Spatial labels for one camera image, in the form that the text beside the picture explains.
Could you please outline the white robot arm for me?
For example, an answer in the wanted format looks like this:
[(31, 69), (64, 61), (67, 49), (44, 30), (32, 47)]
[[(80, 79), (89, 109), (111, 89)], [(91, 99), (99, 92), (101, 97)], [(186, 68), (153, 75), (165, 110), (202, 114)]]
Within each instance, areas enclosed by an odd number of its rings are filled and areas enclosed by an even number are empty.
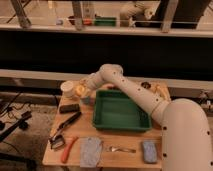
[(213, 145), (206, 113), (196, 102), (167, 101), (131, 81), (117, 64), (103, 64), (84, 78), (87, 89), (111, 83), (162, 127), (162, 171), (213, 171)]

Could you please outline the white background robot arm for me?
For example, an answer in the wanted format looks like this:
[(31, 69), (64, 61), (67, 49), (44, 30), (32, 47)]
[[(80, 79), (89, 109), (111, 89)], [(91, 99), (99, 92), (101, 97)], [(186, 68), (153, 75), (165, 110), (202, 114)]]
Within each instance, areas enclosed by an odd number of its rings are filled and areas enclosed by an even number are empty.
[(128, 1), (120, 10), (120, 26), (128, 27), (131, 18), (135, 17), (137, 20), (150, 20), (159, 5), (159, 1), (142, 0), (142, 1)]

